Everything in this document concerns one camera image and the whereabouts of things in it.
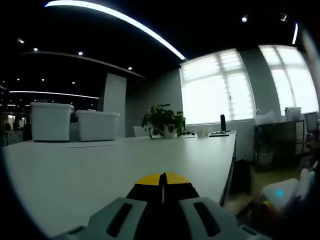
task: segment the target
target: potted plant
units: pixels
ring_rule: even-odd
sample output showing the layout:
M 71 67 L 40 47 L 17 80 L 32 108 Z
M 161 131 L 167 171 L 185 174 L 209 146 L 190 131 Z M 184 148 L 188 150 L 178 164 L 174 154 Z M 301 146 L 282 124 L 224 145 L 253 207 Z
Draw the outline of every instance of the potted plant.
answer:
M 185 132 L 186 119 L 183 112 L 177 111 L 175 114 L 172 110 L 164 109 L 168 106 L 170 106 L 169 103 L 151 106 L 149 113 L 144 115 L 141 127 L 149 132 L 151 139 L 153 139 L 151 134 L 161 135 L 161 137 L 169 139 L 175 136 L 175 131 L 178 137 Z

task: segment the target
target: green leaves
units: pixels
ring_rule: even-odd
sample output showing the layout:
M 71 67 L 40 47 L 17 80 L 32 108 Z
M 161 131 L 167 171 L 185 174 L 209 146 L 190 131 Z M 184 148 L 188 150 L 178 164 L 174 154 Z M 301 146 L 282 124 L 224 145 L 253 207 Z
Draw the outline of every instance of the green leaves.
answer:
M 165 107 L 170 106 L 167 104 L 159 104 L 157 106 L 151 106 L 149 113 L 144 115 L 141 123 L 141 127 L 145 131 L 149 132 L 151 139 L 151 130 L 153 135 L 163 135 L 164 125 L 171 125 L 168 127 L 168 130 L 172 133 L 176 130 L 177 136 L 180 137 L 186 128 L 186 119 L 183 116 L 182 111 L 178 111 L 176 114 L 172 110 L 166 110 Z

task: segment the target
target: curved led light strip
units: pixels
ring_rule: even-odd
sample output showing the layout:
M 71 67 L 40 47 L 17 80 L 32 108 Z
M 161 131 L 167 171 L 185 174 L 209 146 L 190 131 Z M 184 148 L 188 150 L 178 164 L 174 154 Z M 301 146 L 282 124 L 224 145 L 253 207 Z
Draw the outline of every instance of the curved led light strip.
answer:
M 294 35 L 293 35 L 293 39 L 292 39 L 292 44 L 296 43 L 297 34 L 298 34 L 298 23 L 295 23 L 295 30 L 294 30 Z
M 121 19 L 123 21 L 126 21 L 127 23 L 137 27 L 138 29 L 141 29 L 146 34 L 149 34 L 154 39 L 158 40 L 160 43 L 162 43 L 165 47 L 167 47 L 171 52 L 173 52 L 175 55 L 177 55 L 181 60 L 186 59 L 180 52 L 178 52 L 177 49 L 175 49 L 170 43 L 168 43 L 166 40 L 164 40 L 161 36 L 156 34 L 154 31 L 152 31 L 150 28 L 146 27 L 145 25 L 141 24 L 137 20 L 134 20 L 133 18 L 118 12 L 116 10 L 113 10 L 109 7 L 102 6 L 99 4 L 87 2 L 87 1 L 77 1 L 77 0 L 57 0 L 57 1 L 50 1 L 44 7 L 51 7 L 51 6 L 76 6 L 76 7 L 83 7 L 88 9 L 97 10 L 106 14 L 110 14 L 118 19 Z
M 81 97 L 81 98 L 88 98 L 88 99 L 99 99 L 98 97 L 95 97 L 95 96 L 82 96 L 82 95 L 75 95 L 75 94 L 68 94 L 68 93 L 46 92 L 46 91 L 9 91 L 9 93 L 55 94 L 55 95 L 66 95 L 66 96 Z

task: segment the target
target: white pillar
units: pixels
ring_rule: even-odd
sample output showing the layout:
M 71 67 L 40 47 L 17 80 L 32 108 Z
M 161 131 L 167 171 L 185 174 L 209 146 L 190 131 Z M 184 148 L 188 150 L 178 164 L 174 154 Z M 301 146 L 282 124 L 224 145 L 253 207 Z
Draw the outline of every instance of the white pillar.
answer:
M 127 79 L 108 73 L 106 76 L 103 111 L 120 114 L 118 118 L 117 137 L 125 137 L 126 128 L 126 88 Z

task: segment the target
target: gray plastic part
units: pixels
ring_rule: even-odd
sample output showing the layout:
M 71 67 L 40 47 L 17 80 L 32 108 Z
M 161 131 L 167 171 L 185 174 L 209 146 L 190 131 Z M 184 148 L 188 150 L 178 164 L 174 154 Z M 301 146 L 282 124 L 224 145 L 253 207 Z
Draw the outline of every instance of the gray plastic part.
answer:
M 116 237 L 110 236 L 107 234 L 107 228 L 123 204 L 131 204 L 132 208 L 125 218 L 118 235 Z M 70 234 L 73 230 L 68 231 L 53 237 L 52 240 L 133 240 L 146 205 L 145 201 L 119 197 L 92 215 L 89 219 L 88 227 L 74 234 Z
M 209 236 L 194 204 L 203 203 L 217 223 L 220 232 Z M 208 197 L 197 197 L 179 201 L 194 240 L 268 240 L 270 238 L 255 232 L 252 235 L 238 226 L 236 217 Z

